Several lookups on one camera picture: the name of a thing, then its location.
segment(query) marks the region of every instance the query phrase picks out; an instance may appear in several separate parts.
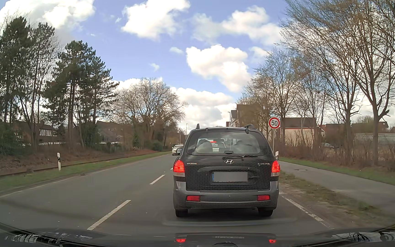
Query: grass strip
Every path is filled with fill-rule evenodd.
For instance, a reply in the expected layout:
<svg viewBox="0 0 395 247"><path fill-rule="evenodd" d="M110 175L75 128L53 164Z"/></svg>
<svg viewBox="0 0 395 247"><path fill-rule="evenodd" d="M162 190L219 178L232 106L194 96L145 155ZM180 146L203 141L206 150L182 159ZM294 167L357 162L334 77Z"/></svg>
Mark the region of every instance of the grass strip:
<svg viewBox="0 0 395 247"><path fill-rule="evenodd" d="M303 166L314 167L327 171L339 172L355 177L366 178L377 182L395 185L395 172L379 171L373 167L366 167L362 169L350 168L345 166L333 166L326 162L314 162L310 160L298 160L285 157L279 157L279 160L289 163L294 163Z"/></svg>
<svg viewBox="0 0 395 247"><path fill-rule="evenodd" d="M374 206L344 194L331 191L321 185L295 177L292 174L280 172L279 181L280 183L287 184L292 188L297 188L302 191L308 196L307 200L341 206L345 208L348 213L359 217L362 221L378 224L380 226L387 226L395 222L395 216L388 215Z"/></svg>
<svg viewBox="0 0 395 247"><path fill-rule="evenodd" d="M59 177L93 171L108 166L126 164L138 160L144 160L151 157L157 157L168 153L170 153L170 151L151 153L151 154L139 155L139 156L131 156L131 157L120 158L116 160L107 160L107 161L92 162L92 163L86 163L80 165L63 166L61 171L58 171L58 169L53 169L53 170L45 170L45 171L36 171L30 174L2 177L0 178L0 192L12 188L17 188L21 186L26 186L34 183L56 179Z"/></svg>

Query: car tire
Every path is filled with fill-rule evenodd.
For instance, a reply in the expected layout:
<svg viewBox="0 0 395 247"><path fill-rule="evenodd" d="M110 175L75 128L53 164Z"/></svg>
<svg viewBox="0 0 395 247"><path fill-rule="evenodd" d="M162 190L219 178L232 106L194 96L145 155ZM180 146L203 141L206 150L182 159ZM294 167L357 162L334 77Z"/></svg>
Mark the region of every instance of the car tire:
<svg viewBox="0 0 395 247"><path fill-rule="evenodd" d="M188 215L188 210L175 210L176 217L186 217Z"/></svg>
<svg viewBox="0 0 395 247"><path fill-rule="evenodd" d="M269 210L265 207L259 207L259 215L262 217L269 217L272 215L273 212L274 210Z"/></svg>

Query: rear bumper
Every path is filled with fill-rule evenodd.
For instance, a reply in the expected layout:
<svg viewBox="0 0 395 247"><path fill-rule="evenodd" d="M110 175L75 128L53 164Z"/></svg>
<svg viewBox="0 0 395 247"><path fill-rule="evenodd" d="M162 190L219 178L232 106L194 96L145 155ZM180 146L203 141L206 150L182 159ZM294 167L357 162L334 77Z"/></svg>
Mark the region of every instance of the rear bumper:
<svg viewBox="0 0 395 247"><path fill-rule="evenodd" d="M240 191L187 191L186 182L174 181L173 206L181 209L218 209L218 208L255 208L266 207L270 210L277 208L278 181L270 182L270 190L240 190ZM270 195L270 200L257 201L258 195ZM187 196L200 196L200 202L187 201Z"/></svg>

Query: blurred license plate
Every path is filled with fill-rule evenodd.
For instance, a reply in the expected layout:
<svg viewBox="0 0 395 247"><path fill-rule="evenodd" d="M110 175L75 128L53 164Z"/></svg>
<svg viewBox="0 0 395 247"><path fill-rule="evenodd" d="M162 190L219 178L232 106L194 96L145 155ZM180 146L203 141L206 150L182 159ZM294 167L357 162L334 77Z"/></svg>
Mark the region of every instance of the blurred license plate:
<svg viewBox="0 0 395 247"><path fill-rule="evenodd" d="M214 172L213 182L248 182L248 172Z"/></svg>

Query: dark gray suv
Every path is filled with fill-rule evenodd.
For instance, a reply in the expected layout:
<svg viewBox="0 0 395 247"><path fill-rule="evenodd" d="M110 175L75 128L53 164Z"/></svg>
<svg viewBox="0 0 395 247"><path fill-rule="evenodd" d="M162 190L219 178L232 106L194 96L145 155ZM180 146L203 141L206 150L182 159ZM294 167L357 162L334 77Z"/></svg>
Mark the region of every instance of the dark gray suv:
<svg viewBox="0 0 395 247"><path fill-rule="evenodd" d="M280 165L252 125L192 130L173 165L176 216L189 209L277 207Z"/></svg>

